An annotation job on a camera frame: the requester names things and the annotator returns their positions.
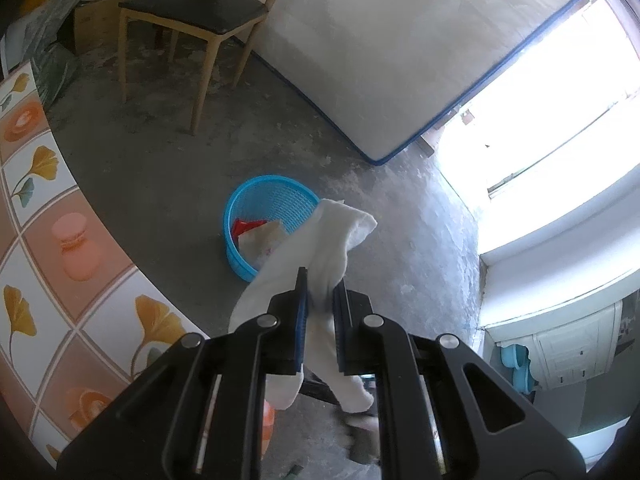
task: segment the wooden chair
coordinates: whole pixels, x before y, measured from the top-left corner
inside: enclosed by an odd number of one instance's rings
[[[207,41],[207,51],[191,114],[191,132],[195,134],[220,44],[246,28],[251,28],[234,75],[235,87],[251,54],[256,35],[275,1],[265,0],[262,3],[259,0],[124,0],[119,4],[121,9],[118,32],[118,76],[122,88],[122,102],[127,100],[126,57],[129,20],[143,20],[172,30],[169,62],[174,59],[175,46],[181,32],[202,38]]]

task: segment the blue plastic basket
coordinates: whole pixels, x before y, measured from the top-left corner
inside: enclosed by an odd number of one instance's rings
[[[313,191],[285,176],[257,176],[242,184],[226,203],[222,225],[226,259],[234,272],[246,282],[258,274],[240,256],[231,239],[231,226],[236,218],[243,221],[282,220],[287,233],[291,234],[311,216],[318,202],[320,199]]]
[[[522,345],[503,346],[500,350],[502,364],[507,368],[522,368],[527,360],[527,348]]]
[[[521,394],[529,395],[533,391],[535,380],[531,375],[530,361],[524,363],[524,366],[513,369],[513,377],[511,378],[511,384],[517,392]]]

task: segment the metal screw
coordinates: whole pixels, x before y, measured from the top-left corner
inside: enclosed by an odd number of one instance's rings
[[[453,334],[445,334],[443,336],[440,336],[440,344],[444,348],[457,348],[457,346],[460,344],[460,339],[458,339]]]
[[[377,328],[379,326],[383,326],[385,323],[385,320],[382,316],[379,316],[378,314],[369,314],[368,316],[364,317],[364,324],[371,327],[371,328]]]
[[[182,339],[180,339],[180,343],[182,343],[182,346],[184,346],[185,348],[196,348],[196,346],[198,346],[201,341],[202,338],[196,333],[183,335]]]
[[[273,314],[262,314],[257,320],[256,323],[258,326],[262,328],[269,328],[271,326],[276,326],[278,322],[278,318]]]

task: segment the black chair seat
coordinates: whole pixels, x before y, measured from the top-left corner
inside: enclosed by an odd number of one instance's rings
[[[268,12],[259,0],[124,0],[119,5],[219,35]]]

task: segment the red item in basket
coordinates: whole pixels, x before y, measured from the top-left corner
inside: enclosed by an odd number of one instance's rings
[[[238,246],[238,237],[251,229],[265,225],[267,220],[253,220],[251,222],[244,222],[239,218],[234,220],[234,224],[231,226],[231,239],[234,241],[236,247]]]

